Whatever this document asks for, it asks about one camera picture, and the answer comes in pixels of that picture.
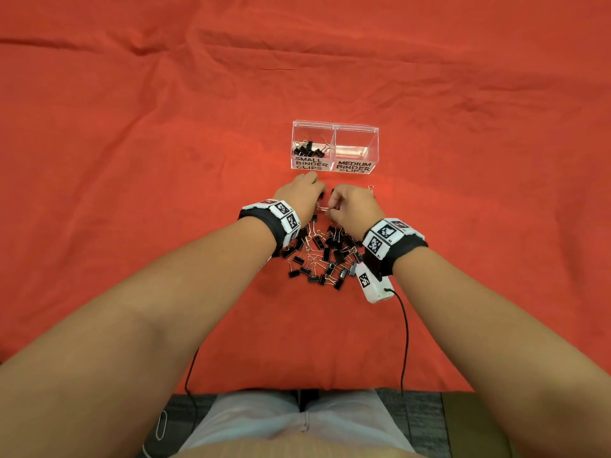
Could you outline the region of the person's left hand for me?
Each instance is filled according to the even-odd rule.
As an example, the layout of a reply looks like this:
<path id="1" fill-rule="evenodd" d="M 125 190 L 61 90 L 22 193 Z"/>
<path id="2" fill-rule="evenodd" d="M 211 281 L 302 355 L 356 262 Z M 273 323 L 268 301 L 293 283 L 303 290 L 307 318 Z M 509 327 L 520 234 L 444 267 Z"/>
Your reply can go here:
<path id="1" fill-rule="evenodd" d="M 301 226 L 310 222 L 315 207 L 304 206 L 304 174 L 296 176 L 292 182 L 279 188 L 272 198 L 288 203 L 298 216 Z"/>

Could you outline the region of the person's right hand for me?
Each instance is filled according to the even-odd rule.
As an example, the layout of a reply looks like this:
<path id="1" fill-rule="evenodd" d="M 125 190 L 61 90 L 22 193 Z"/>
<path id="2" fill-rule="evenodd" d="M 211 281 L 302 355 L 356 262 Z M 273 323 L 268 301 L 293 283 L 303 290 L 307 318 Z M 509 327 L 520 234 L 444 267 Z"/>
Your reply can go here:
<path id="1" fill-rule="evenodd" d="M 350 236 L 362 241 L 372 226 L 386 217 L 376 199 L 368 189 L 355 185 L 345 185 L 344 199 L 341 202 L 342 220 L 332 220 Z"/>

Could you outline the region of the person's left forearm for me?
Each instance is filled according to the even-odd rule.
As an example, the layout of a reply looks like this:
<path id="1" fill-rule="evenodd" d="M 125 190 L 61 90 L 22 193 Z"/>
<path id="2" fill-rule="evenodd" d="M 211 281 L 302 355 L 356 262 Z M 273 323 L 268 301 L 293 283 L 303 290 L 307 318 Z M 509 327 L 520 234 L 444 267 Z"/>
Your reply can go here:
<path id="1" fill-rule="evenodd" d="M 245 217 L 151 263 L 0 366 L 7 458 L 133 458 L 195 351 L 271 256 Z"/>

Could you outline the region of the person's right forearm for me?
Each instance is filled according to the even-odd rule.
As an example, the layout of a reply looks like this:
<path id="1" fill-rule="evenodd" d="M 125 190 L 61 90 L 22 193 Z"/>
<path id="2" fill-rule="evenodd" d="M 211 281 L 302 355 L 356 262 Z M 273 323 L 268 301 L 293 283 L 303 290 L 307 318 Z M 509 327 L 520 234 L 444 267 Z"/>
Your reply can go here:
<path id="1" fill-rule="evenodd" d="M 393 275 L 523 458 L 611 458 L 611 375 L 429 248 Z"/>

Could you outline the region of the bunch of small binder clips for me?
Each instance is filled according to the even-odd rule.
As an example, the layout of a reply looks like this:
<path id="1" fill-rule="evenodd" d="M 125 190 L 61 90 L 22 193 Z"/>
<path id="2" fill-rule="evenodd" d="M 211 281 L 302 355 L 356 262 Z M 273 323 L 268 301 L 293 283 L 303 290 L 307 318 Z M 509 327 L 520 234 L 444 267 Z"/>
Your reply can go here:
<path id="1" fill-rule="evenodd" d="M 333 146 L 328 143 L 315 143 L 310 140 L 302 140 L 293 143 L 292 155 L 323 159 L 329 157 Z"/>

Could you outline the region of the left wristband with marker tags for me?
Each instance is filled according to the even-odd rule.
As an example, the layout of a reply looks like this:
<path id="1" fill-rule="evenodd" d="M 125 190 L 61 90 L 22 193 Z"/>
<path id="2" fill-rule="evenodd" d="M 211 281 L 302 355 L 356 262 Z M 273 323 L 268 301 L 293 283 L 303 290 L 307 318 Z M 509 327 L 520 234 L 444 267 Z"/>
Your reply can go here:
<path id="1" fill-rule="evenodd" d="M 265 199 L 244 206 L 240 210 L 238 219 L 245 217 L 261 220 L 271 231 L 276 241 L 271 258 L 279 256 L 281 249 L 289 246 L 298 237 L 301 230 L 301 221 L 294 208 L 283 200 Z"/>

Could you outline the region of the wristband with marker tags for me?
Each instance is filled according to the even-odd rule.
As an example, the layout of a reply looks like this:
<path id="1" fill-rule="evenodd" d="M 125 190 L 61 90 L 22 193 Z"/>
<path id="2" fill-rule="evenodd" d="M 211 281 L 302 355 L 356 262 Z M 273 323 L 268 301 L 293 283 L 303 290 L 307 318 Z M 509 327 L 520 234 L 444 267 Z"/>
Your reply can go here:
<path id="1" fill-rule="evenodd" d="M 283 200 L 265 199 L 244 206 L 240 210 L 238 219 L 245 217 L 261 220 L 271 231 L 276 241 L 271 258 L 279 256 L 281 249 L 289 246 L 298 237 L 301 230 L 301 221 L 294 208 Z"/>
<path id="2" fill-rule="evenodd" d="M 393 275 L 397 259 L 416 248 L 428 247 L 423 234 L 397 218 L 384 218 L 374 224 L 362 243 L 363 262 L 379 281 Z"/>

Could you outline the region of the clear two-compartment plastic box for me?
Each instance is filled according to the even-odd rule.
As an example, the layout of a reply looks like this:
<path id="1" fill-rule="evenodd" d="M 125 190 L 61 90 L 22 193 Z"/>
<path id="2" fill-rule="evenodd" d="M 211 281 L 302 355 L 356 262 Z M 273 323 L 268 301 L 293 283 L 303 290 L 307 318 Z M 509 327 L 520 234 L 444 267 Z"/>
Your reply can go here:
<path id="1" fill-rule="evenodd" d="M 294 142 L 310 140 L 333 146 L 323 159 L 293 156 Z M 345 124 L 295 120 L 292 127 L 291 168 L 369 175 L 379 161 L 379 128 L 366 124 Z"/>

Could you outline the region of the pile of black binder clips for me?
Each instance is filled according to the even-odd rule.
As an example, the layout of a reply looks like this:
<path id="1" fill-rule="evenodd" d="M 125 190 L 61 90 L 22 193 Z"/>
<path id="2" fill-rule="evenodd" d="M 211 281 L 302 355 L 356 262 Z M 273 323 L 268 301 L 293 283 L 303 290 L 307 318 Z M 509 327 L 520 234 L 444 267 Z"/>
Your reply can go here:
<path id="1" fill-rule="evenodd" d="M 360 241 L 325 215 L 314 213 L 277 257 L 288 263 L 289 278 L 305 277 L 310 284 L 340 291 L 348 278 L 355 277 L 355 267 L 363 262 L 363 254 Z"/>

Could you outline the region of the right wristband with marker tags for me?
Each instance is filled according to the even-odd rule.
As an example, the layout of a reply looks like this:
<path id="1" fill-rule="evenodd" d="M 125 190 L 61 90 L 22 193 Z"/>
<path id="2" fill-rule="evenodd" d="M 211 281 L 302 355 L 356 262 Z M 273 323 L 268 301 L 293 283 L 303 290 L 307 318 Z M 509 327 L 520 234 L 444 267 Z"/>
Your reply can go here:
<path id="1" fill-rule="evenodd" d="M 416 248 L 428 247 L 423 234 L 397 218 L 384 218 L 374 224 L 362 243 L 363 262 L 379 281 L 393 275 L 397 259 Z"/>

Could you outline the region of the red cloth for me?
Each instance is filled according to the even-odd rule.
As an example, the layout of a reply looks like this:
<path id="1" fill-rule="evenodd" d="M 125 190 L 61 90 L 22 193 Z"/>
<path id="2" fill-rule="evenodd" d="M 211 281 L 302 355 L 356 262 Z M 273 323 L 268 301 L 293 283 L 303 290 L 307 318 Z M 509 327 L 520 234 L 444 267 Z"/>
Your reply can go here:
<path id="1" fill-rule="evenodd" d="M 611 372 L 611 0 L 0 0 L 0 361 L 379 129 L 388 217 Z"/>

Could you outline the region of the person's grey shorts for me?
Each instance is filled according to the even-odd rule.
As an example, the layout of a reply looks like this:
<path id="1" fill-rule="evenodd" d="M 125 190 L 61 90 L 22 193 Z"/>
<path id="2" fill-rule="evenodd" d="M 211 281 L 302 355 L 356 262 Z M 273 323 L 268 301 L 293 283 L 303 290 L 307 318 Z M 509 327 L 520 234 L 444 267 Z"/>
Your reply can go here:
<path id="1" fill-rule="evenodd" d="M 171 458 L 423 458 L 374 390 L 220 394 Z"/>

